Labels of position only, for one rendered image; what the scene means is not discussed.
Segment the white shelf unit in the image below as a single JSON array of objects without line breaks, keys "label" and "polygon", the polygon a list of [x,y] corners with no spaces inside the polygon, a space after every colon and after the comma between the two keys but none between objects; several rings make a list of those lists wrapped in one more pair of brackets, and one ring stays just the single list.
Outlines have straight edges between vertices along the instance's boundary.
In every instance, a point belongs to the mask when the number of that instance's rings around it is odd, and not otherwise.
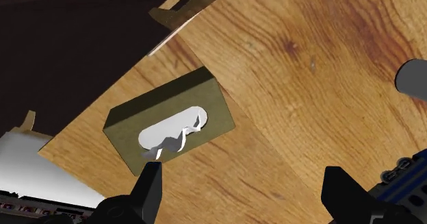
[{"label": "white shelf unit", "polygon": [[83,224],[105,197],[38,154],[51,137],[32,130],[35,116],[0,137],[0,224],[55,214]]}]

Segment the olive green tissue box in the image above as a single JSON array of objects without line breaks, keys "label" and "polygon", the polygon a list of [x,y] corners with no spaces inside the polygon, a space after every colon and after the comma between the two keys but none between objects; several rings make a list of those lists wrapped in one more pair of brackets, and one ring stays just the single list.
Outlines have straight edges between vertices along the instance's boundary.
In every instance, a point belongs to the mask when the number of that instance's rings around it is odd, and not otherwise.
[{"label": "olive green tissue box", "polygon": [[112,108],[103,132],[133,175],[235,128],[214,75],[200,67]]}]

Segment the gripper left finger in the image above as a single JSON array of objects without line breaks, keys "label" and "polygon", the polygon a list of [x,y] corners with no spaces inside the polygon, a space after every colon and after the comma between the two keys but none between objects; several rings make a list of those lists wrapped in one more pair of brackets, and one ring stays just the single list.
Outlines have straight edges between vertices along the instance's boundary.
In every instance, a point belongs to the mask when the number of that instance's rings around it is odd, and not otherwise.
[{"label": "gripper left finger", "polygon": [[161,162],[147,162],[131,193],[100,202],[87,224],[154,224],[161,198]]}]

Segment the wooden desk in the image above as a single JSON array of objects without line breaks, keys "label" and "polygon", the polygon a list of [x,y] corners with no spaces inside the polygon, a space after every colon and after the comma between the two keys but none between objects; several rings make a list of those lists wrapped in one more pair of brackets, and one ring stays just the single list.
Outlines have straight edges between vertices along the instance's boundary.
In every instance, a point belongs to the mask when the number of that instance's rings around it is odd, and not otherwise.
[{"label": "wooden desk", "polygon": [[217,0],[40,155],[102,195],[128,193],[107,113],[206,66],[236,126],[165,163],[155,224],[327,224],[326,166],[370,188],[427,148],[427,103],[393,84],[411,58],[427,59],[427,0]]}]

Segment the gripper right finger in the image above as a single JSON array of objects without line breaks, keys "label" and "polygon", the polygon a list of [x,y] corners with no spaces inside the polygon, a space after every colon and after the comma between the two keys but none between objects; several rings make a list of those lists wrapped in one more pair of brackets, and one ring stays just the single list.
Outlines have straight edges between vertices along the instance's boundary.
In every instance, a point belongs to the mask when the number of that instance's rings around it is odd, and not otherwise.
[{"label": "gripper right finger", "polygon": [[321,202],[336,224],[422,224],[404,206],[371,196],[339,166],[325,168]]}]

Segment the grey cylinder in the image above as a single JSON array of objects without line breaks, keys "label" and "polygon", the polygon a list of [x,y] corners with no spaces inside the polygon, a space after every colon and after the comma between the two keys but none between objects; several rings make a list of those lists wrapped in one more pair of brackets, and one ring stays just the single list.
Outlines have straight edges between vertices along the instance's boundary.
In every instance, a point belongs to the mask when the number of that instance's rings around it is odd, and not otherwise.
[{"label": "grey cylinder", "polygon": [[394,84],[398,92],[427,102],[427,60],[406,61],[398,69]]}]

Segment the blue and grey toy vehicle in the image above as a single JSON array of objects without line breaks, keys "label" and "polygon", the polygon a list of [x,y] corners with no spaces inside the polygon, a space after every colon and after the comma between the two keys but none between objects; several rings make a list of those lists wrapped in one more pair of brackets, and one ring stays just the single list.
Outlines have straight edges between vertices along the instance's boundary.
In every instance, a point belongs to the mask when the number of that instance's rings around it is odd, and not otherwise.
[{"label": "blue and grey toy vehicle", "polygon": [[380,201],[401,205],[427,224],[427,149],[400,158],[396,167],[380,174],[368,192]]}]

